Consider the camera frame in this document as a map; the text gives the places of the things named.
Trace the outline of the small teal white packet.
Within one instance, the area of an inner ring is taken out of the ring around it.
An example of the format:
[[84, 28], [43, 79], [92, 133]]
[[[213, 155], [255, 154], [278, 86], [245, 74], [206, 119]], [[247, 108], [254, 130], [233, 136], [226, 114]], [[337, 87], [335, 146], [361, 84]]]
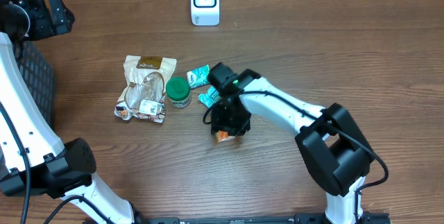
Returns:
[[204, 65], [202, 67], [195, 68], [186, 73], [187, 82], [191, 89], [196, 89], [198, 87], [202, 87], [204, 85], [208, 85], [209, 81], [207, 76], [210, 72], [210, 66]]

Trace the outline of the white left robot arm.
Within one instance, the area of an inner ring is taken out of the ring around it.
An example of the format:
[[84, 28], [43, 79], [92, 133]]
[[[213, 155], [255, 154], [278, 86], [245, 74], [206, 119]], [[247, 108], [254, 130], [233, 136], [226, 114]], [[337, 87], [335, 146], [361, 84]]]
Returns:
[[95, 223], [143, 223], [144, 217], [96, 171], [89, 145], [53, 131], [55, 78], [33, 43], [69, 33], [75, 17], [62, 0], [1, 0], [1, 191], [46, 194], [72, 203]]

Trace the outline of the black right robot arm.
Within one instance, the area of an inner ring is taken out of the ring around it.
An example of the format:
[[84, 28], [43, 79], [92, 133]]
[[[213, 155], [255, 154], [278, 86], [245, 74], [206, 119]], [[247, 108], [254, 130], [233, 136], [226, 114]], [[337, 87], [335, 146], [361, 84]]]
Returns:
[[206, 115], [213, 135], [246, 134], [252, 115], [288, 130], [310, 176], [325, 191], [324, 223], [363, 223], [360, 191], [374, 160], [373, 150], [351, 114], [341, 105], [329, 107], [301, 101], [273, 86], [259, 73], [236, 74], [218, 63], [207, 79], [220, 95]]

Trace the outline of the orange white snack packet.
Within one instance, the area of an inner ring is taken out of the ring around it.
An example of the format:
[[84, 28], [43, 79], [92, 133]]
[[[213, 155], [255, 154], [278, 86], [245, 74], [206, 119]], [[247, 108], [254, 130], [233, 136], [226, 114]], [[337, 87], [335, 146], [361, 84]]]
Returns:
[[215, 134], [215, 137], [216, 137], [216, 141], [218, 143], [223, 142], [223, 141], [231, 141], [231, 140], [233, 140], [235, 138], [235, 136], [230, 136], [228, 134], [228, 132], [222, 131], [222, 130], [218, 131]]

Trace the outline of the beige brown snack pouch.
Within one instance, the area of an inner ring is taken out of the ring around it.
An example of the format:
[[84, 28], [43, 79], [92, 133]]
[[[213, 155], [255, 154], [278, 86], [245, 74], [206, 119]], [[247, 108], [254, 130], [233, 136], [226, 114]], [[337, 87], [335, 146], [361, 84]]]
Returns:
[[166, 116], [166, 85], [177, 60], [160, 56], [128, 55], [123, 64], [126, 87], [117, 100], [114, 115], [163, 123]]

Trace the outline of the teal tissue packet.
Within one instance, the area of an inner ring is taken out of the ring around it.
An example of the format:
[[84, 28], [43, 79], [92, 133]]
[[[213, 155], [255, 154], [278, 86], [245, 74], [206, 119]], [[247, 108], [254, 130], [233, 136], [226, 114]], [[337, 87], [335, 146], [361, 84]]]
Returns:
[[213, 104], [215, 104], [220, 99], [221, 97], [219, 96], [219, 92], [214, 86], [210, 86], [205, 94], [200, 94], [198, 96], [198, 100], [207, 108], [212, 107]]

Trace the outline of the green lid seasoning jar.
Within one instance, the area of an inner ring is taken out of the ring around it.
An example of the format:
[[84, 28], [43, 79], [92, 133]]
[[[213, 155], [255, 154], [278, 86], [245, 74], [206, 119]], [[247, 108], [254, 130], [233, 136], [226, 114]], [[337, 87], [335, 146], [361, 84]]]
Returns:
[[174, 107], [184, 108], [191, 103], [191, 88], [182, 77], [174, 77], [167, 82], [166, 94]]

